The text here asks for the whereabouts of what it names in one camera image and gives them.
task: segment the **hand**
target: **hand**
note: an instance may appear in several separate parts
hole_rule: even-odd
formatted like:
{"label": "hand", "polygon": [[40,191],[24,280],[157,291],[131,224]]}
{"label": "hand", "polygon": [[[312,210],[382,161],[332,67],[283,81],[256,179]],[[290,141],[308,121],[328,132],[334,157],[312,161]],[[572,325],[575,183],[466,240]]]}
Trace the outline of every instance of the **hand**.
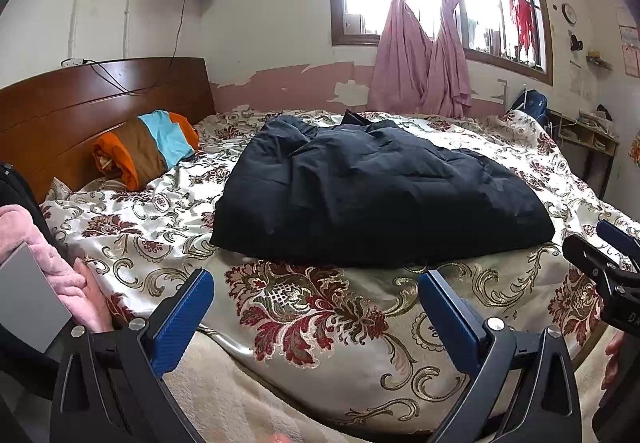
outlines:
{"label": "hand", "polygon": [[624,336],[625,333],[623,331],[616,333],[609,344],[607,344],[607,348],[604,350],[604,353],[611,356],[611,358],[609,359],[609,362],[607,362],[607,368],[604,371],[604,379],[602,380],[603,390],[613,383],[613,380],[616,378],[618,373],[618,354],[620,352],[620,347],[622,347],[622,340],[624,339]]}
{"label": "hand", "polygon": [[269,443],[291,443],[291,439],[284,434],[274,434],[269,440]]}

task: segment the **bedsheet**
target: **bedsheet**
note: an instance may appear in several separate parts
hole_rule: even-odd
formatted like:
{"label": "bedsheet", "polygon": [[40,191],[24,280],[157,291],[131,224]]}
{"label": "bedsheet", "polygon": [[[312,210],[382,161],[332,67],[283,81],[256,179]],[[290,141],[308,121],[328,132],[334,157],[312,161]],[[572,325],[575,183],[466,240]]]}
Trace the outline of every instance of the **bedsheet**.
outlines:
{"label": "bedsheet", "polygon": [[[290,113],[317,125],[341,120],[325,111]],[[309,412],[350,428],[433,430],[466,376],[453,368],[417,301],[423,267],[295,266],[208,243],[226,178],[271,116],[247,108],[209,116],[196,126],[195,158],[140,192],[99,181],[71,192],[54,182],[42,206],[47,222],[95,269],[114,313],[126,319],[150,314],[191,269],[204,266],[213,274],[216,297],[202,330]],[[366,116],[393,119],[438,146],[476,150],[535,190],[554,222],[551,242],[438,269],[482,315],[504,318],[519,330],[560,326],[575,356],[593,333],[601,304],[591,282],[562,257],[562,240],[578,233],[630,267],[596,236],[595,225],[607,219],[635,236],[640,225],[601,202],[540,126],[519,111],[479,120]]]}

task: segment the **poster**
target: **poster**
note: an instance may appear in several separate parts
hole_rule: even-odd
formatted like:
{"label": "poster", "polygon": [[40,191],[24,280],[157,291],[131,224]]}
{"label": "poster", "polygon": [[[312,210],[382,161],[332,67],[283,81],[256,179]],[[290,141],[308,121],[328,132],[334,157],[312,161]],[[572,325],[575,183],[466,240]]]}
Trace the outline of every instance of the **poster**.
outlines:
{"label": "poster", "polygon": [[638,28],[629,26],[620,26],[620,38],[622,44],[636,49],[640,49],[640,38],[638,37]]}
{"label": "poster", "polygon": [[629,76],[640,78],[640,66],[638,66],[639,51],[633,47],[622,46],[622,54],[625,57],[625,73]]}
{"label": "poster", "polygon": [[631,156],[631,159],[638,166],[638,168],[640,168],[640,131],[636,134],[633,142],[631,142],[629,156]]}
{"label": "poster", "polygon": [[625,59],[625,73],[640,78],[640,36],[638,28],[620,26],[622,54]]}

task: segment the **clothes hanging outside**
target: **clothes hanging outside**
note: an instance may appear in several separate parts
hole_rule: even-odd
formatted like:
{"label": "clothes hanging outside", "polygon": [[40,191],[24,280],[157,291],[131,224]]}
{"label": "clothes hanging outside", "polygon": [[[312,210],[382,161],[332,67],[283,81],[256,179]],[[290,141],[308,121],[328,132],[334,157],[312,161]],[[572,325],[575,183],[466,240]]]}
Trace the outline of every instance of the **clothes hanging outside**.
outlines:
{"label": "clothes hanging outside", "polygon": [[518,30],[518,46],[529,55],[529,47],[534,45],[533,7],[526,0],[509,0],[511,22]]}
{"label": "clothes hanging outside", "polygon": [[399,267],[529,248],[554,226],[535,192],[479,153],[385,119],[268,121],[216,203],[214,246],[270,261]]}

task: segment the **finger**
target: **finger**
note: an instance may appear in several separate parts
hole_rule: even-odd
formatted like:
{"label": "finger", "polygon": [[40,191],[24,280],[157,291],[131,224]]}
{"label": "finger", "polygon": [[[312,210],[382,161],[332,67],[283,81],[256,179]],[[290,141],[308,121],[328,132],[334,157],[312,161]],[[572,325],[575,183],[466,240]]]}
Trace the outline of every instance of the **finger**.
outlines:
{"label": "finger", "polygon": [[616,333],[609,344],[607,344],[607,348],[604,350],[606,355],[615,355],[620,351],[620,347],[622,347],[622,340],[625,337],[625,333],[623,331],[619,331]]}
{"label": "finger", "polygon": [[618,374],[618,359],[610,359],[607,363],[607,369],[604,373],[604,381],[602,382],[602,388],[606,389]]}

